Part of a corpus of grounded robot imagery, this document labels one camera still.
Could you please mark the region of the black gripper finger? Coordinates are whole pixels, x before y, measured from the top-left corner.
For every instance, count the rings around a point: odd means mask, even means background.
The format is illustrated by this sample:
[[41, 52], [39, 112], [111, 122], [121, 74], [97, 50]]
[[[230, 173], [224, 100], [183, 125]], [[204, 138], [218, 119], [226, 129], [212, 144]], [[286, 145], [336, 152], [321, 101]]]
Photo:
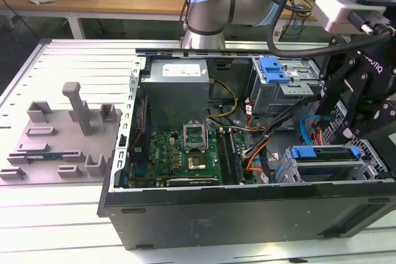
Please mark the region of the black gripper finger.
[[347, 110], [342, 125], [346, 138], [372, 140], [395, 133], [395, 100], [362, 101]]
[[345, 100], [347, 118], [371, 117], [371, 47], [325, 56], [323, 95], [315, 114], [327, 117]]

